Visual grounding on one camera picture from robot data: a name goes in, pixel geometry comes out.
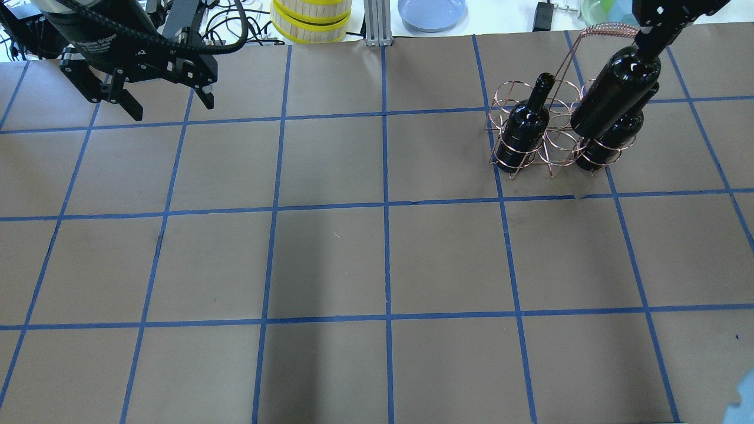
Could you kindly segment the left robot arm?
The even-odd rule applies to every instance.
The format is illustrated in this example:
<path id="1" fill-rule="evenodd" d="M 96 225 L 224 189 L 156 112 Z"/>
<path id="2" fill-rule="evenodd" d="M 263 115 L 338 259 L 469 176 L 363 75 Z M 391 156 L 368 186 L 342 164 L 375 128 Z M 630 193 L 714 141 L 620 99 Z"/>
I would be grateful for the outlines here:
<path id="1" fill-rule="evenodd" d="M 127 84 L 165 80 L 194 89 L 208 110 L 215 105 L 218 64 L 199 29 L 208 1 L 35 1 L 68 46 L 59 68 L 93 104 L 120 105 L 140 121 L 143 107 Z"/>

